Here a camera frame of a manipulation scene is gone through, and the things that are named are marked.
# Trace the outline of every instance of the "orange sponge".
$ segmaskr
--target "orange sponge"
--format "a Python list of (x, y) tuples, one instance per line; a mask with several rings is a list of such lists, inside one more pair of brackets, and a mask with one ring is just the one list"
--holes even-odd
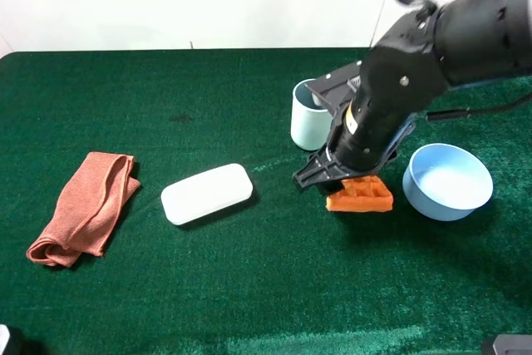
[(386, 212), (392, 210), (393, 195), (378, 176), (342, 180), (343, 189), (327, 197), (329, 211)]

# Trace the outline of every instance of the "light blue cup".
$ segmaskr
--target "light blue cup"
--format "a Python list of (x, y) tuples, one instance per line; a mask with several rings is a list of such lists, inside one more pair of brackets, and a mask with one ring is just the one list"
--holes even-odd
[(451, 221), (481, 207), (493, 193), (484, 164), (454, 145), (424, 145), (411, 157), (402, 177), (410, 204), (429, 218)]

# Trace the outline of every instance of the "table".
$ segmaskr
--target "table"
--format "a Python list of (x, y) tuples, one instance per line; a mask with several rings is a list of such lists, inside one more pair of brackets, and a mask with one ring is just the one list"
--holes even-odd
[[(366, 49), (28, 52), (0, 61), (0, 323), (32, 354), (403, 354), (477, 351), (532, 332), (532, 106), (422, 118), (382, 171), (385, 214), (331, 214), (292, 173), (291, 90)], [(493, 106), (530, 80), (453, 91), (431, 109)], [(401, 177), (432, 142), (490, 170), (492, 200), (455, 224), (406, 202)], [(25, 258), (89, 151), (134, 155), (142, 189), (106, 256), (72, 269)], [(160, 192), (240, 163), (241, 209), (170, 224)], [(208, 188), (204, 193), (209, 195)]]

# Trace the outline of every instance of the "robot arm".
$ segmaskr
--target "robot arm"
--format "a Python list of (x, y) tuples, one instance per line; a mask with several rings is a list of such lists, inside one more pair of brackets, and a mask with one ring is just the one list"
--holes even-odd
[(378, 173), (416, 114), (452, 87), (532, 73), (532, 0), (455, 0), (439, 8), (400, 1), (422, 7), (401, 17), (363, 62), (308, 84), (334, 118), (326, 145), (293, 175), (300, 189), (318, 184), (332, 192), (342, 179)]

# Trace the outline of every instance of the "cloth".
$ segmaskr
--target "cloth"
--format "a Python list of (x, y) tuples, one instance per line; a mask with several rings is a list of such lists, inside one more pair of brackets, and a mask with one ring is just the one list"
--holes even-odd
[(131, 155), (89, 153), (27, 257), (36, 264), (68, 268), (81, 253), (102, 257), (122, 205), (140, 186), (130, 177), (134, 162)]

